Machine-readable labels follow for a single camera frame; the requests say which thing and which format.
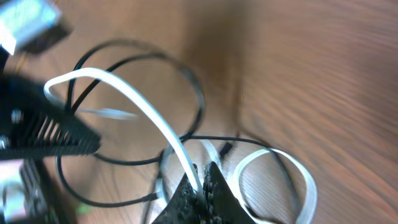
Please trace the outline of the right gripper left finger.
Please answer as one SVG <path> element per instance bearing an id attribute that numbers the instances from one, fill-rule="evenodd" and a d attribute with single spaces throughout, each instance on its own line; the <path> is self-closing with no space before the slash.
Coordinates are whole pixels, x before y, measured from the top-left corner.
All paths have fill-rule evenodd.
<path id="1" fill-rule="evenodd" d="M 203 207 L 184 174 L 169 203 L 152 224 L 200 224 L 202 216 Z"/>

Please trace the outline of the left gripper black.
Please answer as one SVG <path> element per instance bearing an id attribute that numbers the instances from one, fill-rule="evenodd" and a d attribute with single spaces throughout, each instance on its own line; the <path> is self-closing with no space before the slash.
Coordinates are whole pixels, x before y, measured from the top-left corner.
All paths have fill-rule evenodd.
<path id="1" fill-rule="evenodd" d="M 86 155 L 100 135 L 44 95 L 44 85 L 1 70 L 1 223 L 75 223 L 43 162 Z"/>

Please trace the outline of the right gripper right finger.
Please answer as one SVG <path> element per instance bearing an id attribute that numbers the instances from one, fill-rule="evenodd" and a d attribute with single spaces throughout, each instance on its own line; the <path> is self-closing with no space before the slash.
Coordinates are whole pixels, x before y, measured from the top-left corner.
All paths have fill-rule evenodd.
<path id="1" fill-rule="evenodd" d="M 255 224 L 240 206 L 215 162 L 210 162 L 205 168 L 203 191 L 206 223 Z"/>

